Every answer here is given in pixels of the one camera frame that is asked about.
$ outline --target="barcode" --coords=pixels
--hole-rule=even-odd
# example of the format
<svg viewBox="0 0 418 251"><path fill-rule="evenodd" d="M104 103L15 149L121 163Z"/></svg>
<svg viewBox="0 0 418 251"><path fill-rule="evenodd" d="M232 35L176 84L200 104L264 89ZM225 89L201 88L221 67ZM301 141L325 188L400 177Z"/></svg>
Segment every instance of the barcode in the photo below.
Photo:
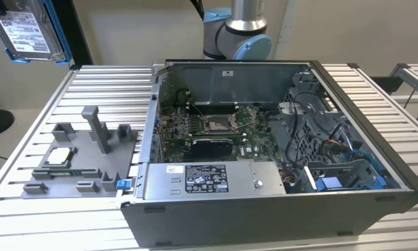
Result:
<svg viewBox="0 0 418 251"><path fill-rule="evenodd" d="M26 45L30 45L30 43L26 42L26 41L15 41L14 43L15 43L15 44L26 44Z"/></svg>
<svg viewBox="0 0 418 251"><path fill-rule="evenodd" d="M48 51L47 47L34 47L35 51Z"/></svg>

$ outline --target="sticker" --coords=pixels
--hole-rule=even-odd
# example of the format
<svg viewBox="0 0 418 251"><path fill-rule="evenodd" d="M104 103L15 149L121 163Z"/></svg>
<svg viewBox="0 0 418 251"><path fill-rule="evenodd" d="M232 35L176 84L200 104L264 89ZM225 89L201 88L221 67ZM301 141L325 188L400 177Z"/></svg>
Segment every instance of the sticker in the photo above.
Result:
<svg viewBox="0 0 418 251"><path fill-rule="evenodd" d="M187 166L188 193L229 192L225 165Z"/></svg>
<svg viewBox="0 0 418 251"><path fill-rule="evenodd" d="M221 75L223 75L224 77L232 77L232 76L235 75L235 71L223 71L223 72L221 72Z"/></svg>
<svg viewBox="0 0 418 251"><path fill-rule="evenodd" d="M168 166L168 174L181 174L184 173L184 166Z"/></svg>
<svg viewBox="0 0 418 251"><path fill-rule="evenodd" d="M51 53L40 27L31 12L7 12L0 24L19 52Z"/></svg>

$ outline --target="blue clip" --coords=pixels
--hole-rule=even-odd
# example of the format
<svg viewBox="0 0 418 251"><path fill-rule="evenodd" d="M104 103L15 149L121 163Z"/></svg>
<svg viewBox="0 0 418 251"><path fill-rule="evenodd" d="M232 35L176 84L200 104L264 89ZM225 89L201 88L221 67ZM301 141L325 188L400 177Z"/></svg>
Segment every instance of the blue clip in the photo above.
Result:
<svg viewBox="0 0 418 251"><path fill-rule="evenodd" d="M131 187L132 187L132 180L121 179L116 183L116 189L117 190L129 190Z"/></svg>

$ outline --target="metal rail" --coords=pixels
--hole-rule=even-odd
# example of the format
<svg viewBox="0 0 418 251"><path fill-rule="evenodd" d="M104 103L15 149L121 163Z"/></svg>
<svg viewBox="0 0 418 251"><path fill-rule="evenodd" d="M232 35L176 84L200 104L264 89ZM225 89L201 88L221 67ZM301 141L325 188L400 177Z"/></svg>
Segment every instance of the metal rail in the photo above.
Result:
<svg viewBox="0 0 418 251"><path fill-rule="evenodd" d="M418 122L361 69L324 65L392 147L418 175ZM131 174L137 173L139 146L152 89L151 67L86 66L66 78L0 172L0 249L133 250L133 239L116 198L23 200L23 183L54 141L56 122L88 129L84 105L100 106L100 120L113 128L129 123L141 131ZM205 247L205 250L418 250L418 205L384 217L360 236Z"/></svg>

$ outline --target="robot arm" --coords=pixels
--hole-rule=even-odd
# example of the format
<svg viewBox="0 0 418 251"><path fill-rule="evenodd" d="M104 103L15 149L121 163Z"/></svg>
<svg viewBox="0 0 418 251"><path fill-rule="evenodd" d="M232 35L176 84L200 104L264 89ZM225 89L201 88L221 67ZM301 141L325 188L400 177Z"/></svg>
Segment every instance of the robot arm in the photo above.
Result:
<svg viewBox="0 0 418 251"><path fill-rule="evenodd" d="M231 8L204 15L204 55L209 59L264 60L272 50L265 34L264 0L232 0Z"/></svg>

